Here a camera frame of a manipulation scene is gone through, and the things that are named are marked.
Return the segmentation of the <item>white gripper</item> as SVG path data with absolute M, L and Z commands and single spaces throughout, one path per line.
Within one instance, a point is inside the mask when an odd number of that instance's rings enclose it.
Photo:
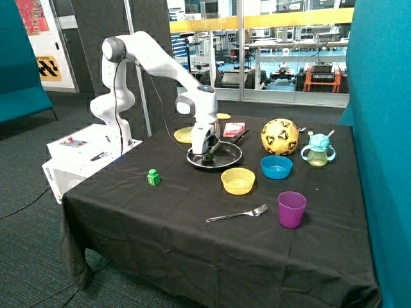
M 210 148 L 215 146 L 220 139 L 220 125 L 218 123 L 213 124 L 200 124 L 195 123 L 191 131 L 191 152 L 195 155 L 202 155 L 209 151 Z M 212 152 L 212 157 L 215 157 L 215 151 Z M 206 155 L 201 156 L 202 160 L 206 159 Z

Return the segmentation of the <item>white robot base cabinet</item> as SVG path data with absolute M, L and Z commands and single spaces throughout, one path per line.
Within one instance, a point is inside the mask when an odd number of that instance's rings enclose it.
M 63 195 L 132 148 L 140 140 L 123 138 L 104 124 L 92 124 L 47 144 L 51 159 L 42 165 L 58 204 Z

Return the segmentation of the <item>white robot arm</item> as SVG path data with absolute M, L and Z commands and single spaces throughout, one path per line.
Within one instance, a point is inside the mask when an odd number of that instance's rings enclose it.
M 93 99 L 90 108 L 107 125 L 114 151 L 123 154 L 132 149 L 133 143 L 129 123 L 120 116 L 120 112 L 135 103 L 126 83 L 127 62 L 135 63 L 152 76 L 178 81 L 186 91 L 175 100 L 177 111 L 182 116 L 195 118 L 191 131 L 192 153 L 206 155 L 216 151 L 220 145 L 220 126 L 213 87 L 198 82 L 144 31 L 106 38 L 102 51 L 102 80 L 110 91 Z

